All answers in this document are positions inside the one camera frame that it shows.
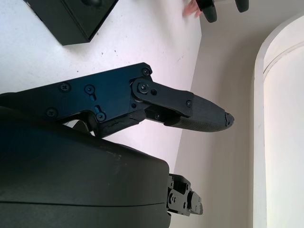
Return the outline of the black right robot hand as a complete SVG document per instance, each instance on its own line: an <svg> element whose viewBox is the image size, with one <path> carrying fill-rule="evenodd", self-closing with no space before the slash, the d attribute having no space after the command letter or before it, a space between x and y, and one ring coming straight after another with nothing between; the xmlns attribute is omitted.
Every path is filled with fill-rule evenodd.
<svg viewBox="0 0 304 228"><path fill-rule="evenodd" d="M199 195L164 160L106 137L148 119L198 132L234 117L152 80L146 63L0 96L3 228L167 228L201 215Z"/></svg>

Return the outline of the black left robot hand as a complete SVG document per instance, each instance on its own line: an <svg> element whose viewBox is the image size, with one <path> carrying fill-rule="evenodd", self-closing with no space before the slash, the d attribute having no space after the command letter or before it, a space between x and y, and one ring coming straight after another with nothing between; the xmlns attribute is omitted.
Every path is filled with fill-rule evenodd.
<svg viewBox="0 0 304 228"><path fill-rule="evenodd" d="M209 23L217 21L218 17L214 0L197 0L196 2ZM246 12L249 9L249 0L235 0L235 4L240 13Z"/></svg>

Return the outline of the person's bare hand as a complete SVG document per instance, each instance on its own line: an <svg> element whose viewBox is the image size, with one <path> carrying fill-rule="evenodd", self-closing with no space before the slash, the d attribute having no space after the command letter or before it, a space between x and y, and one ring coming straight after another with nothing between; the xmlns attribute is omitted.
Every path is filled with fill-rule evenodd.
<svg viewBox="0 0 304 228"><path fill-rule="evenodd" d="M187 17L190 16L192 14L194 14L194 17L197 18L200 16L201 14L201 10L198 6L198 3L196 0L191 0L183 9L183 17Z"/></svg>

